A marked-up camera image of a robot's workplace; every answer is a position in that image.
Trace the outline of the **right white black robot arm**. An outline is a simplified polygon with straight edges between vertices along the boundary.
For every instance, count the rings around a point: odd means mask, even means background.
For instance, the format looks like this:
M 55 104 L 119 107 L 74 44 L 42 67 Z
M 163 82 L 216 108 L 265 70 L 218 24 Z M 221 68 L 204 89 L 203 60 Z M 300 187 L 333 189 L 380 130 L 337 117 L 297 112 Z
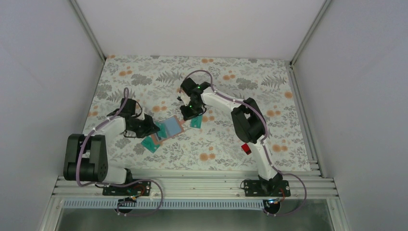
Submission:
M 267 196 L 274 195 L 279 190 L 278 182 L 281 177 L 271 167 L 265 143 L 268 128 L 256 101 L 252 98 L 232 98 L 212 89 L 208 82 L 198 85 L 190 78 L 183 80 L 180 89 L 178 99 L 184 103 L 180 110 L 185 121 L 204 114 L 204 108 L 208 105 L 231 115 L 236 136 L 247 144 L 254 154 L 262 193 Z

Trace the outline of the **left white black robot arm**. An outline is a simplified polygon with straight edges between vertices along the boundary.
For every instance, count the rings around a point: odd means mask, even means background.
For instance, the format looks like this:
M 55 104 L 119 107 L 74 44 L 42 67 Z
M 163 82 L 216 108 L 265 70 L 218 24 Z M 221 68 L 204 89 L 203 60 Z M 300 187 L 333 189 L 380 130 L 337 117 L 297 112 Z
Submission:
M 137 105 L 136 100 L 123 98 L 120 107 L 87 135 L 71 134 L 68 137 L 63 168 L 65 180 L 76 181 L 81 187 L 92 183 L 113 184 L 122 195 L 133 191 L 131 171 L 109 165 L 108 144 L 124 132 L 130 131 L 136 138 L 145 138 L 160 130 L 150 115 L 136 113 Z

